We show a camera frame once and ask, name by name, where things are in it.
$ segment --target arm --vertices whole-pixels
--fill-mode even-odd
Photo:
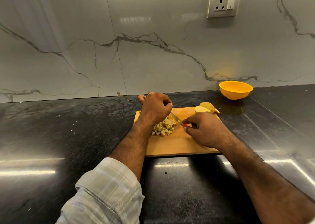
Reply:
[[[109,157],[126,165],[140,181],[151,132],[171,113],[173,106],[169,97],[161,93],[150,92],[147,97],[140,95],[138,100],[142,104],[139,119]]]
[[[238,140],[213,114],[197,113],[185,131],[203,146],[216,148],[229,160],[243,182],[263,224],[307,224],[315,216],[313,200],[286,181]]]
[[[172,103],[167,95],[153,92],[138,100],[138,121],[109,157],[78,180],[78,192],[62,207],[57,224],[139,223],[144,199],[139,180],[148,140]]]

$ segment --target kitchen counter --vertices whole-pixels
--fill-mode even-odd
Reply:
[[[217,90],[169,96],[176,108],[213,103],[235,135],[315,199],[315,85],[255,88],[237,101]],[[1,103],[0,223],[54,223],[139,109],[136,96]],[[146,158],[141,185],[144,223],[260,223],[222,155]]]

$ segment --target granite countertop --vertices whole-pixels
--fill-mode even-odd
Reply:
[[[234,134],[315,199],[315,85],[255,88],[237,101],[217,90],[169,96],[176,108],[213,103]],[[0,222],[54,223],[139,109],[136,96],[1,103]],[[141,222],[260,223],[222,155],[146,158],[141,185]]]

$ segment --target plastic bowl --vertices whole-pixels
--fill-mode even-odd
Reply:
[[[232,100],[245,98],[253,90],[251,85],[239,81],[224,81],[219,87],[221,94]]]

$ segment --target electrical outlet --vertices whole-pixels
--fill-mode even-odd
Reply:
[[[209,0],[208,18],[235,16],[240,0]]]
[[[214,11],[225,11],[228,0],[215,0]]]

